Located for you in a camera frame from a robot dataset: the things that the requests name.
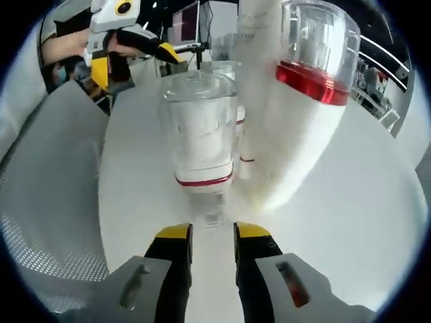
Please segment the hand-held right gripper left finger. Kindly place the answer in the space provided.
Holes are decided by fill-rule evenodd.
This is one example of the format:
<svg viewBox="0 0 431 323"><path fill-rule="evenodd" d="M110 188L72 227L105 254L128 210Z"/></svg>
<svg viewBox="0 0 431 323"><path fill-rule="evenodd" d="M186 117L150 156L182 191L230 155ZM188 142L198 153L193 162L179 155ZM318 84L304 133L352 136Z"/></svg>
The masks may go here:
<svg viewBox="0 0 431 323"><path fill-rule="evenodd" d="M156 234L144 256L110 274L96 294L98 322L184 322L192 285L193 225Z"/></svg>

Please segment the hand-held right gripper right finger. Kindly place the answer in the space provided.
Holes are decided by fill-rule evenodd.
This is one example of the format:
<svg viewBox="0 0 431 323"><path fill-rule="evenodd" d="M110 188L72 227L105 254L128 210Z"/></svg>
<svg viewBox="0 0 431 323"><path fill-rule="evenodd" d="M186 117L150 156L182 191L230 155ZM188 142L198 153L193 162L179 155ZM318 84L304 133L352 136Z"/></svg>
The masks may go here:
<svg viewBox="0 0 431 323"><path fill-rule="evenodd" d="M245 322L372 322L374 312L348 305L328 278L299 256L284 254L269 231L234 223L236 286Z"/></svg>

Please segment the person's left hand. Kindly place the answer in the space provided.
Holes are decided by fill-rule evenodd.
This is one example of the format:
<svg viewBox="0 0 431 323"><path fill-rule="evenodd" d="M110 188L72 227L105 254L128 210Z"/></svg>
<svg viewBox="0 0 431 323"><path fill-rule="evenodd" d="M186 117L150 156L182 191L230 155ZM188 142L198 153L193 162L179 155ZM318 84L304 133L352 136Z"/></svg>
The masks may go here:
<svg viewBox="0 0 431 323"><path fill-rule="evenodd" d="M42 65L50 65L69 57L84 55L90 30L80 30L64 36L49 38L42 43L41 61Z"/></svg>

